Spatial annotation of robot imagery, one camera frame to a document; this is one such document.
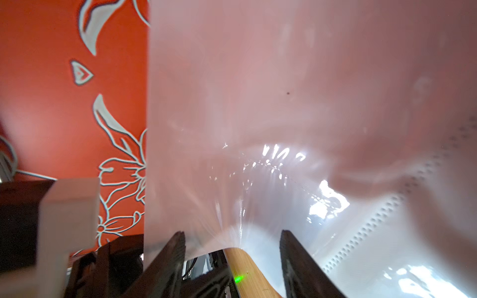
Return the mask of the white photo album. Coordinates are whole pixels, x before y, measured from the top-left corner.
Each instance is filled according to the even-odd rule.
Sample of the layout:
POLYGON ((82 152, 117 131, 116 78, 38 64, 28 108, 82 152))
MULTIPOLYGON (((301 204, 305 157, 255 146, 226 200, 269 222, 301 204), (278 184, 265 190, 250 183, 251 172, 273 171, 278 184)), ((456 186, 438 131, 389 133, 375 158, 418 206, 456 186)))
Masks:
POLYGON ((152 1, 145 262, 291 231, 350 298, 477 295, 475 1, 152 1))

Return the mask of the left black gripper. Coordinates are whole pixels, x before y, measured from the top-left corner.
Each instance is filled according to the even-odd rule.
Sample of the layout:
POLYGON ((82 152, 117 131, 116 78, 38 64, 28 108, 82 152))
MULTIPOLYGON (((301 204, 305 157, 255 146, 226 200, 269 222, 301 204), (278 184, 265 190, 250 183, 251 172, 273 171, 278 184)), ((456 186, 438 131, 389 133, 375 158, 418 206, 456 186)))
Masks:
POLYGON ((120 298, 143 273, 144 236, 123 236, 73 263, 65 298, 120 298))

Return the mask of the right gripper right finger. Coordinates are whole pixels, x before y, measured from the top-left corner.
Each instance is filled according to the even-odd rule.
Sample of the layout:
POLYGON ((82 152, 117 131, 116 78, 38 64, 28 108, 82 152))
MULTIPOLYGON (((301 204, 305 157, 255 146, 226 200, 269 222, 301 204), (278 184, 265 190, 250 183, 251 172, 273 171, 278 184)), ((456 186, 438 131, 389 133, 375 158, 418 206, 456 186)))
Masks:
POLYGON ((288 298, 345 298, 291 231, 282 231, 279 250, 288 298))

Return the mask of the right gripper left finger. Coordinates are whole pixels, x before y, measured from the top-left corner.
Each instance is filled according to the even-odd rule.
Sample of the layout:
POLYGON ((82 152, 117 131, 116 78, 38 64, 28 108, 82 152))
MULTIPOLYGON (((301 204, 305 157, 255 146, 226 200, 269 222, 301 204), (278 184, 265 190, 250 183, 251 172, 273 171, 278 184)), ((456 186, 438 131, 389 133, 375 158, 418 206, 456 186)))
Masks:
POLYGON ((123 298, 177 298, 183 280, 185 233, 176 232, 123 298))

